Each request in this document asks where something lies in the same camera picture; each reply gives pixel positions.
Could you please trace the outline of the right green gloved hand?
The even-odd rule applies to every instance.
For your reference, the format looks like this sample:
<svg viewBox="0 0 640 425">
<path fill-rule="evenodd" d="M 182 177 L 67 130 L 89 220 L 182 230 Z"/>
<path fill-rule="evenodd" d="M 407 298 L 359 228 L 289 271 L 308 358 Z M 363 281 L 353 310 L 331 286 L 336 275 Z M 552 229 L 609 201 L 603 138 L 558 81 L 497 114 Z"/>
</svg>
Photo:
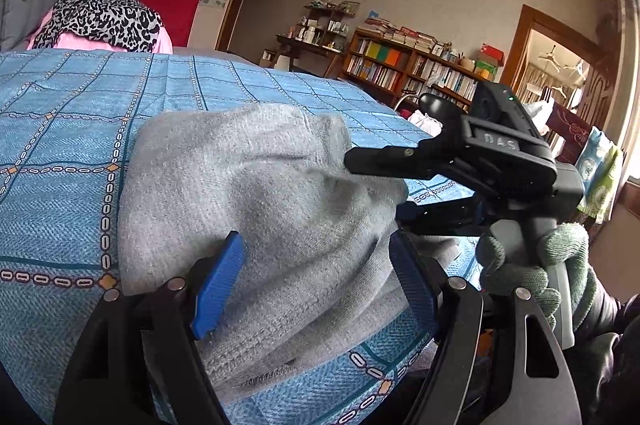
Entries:
<svg viewBox="0 0 640 425">
<path fill-rule="evenodd" d="M 562 223 L 544 235 L 536 245 L 540 263 L 519 265 L 508 257 L 512 249 L 508 238 L 486 231 L 475 250 L 482 266 L 480 285 L 492 294 L 509 296 L 524 287 L 533 295 L 551 327 L 556 326 L 555 312 L 563 301 L 570 303 L 573 330 L 596 318 L 602 303 L 603 289 L 589 263 L 589 235 L 578 223 Z M 548 269 L 566 267 L 570 295 L 564 297 L 550 285 Z"/>
</svg>

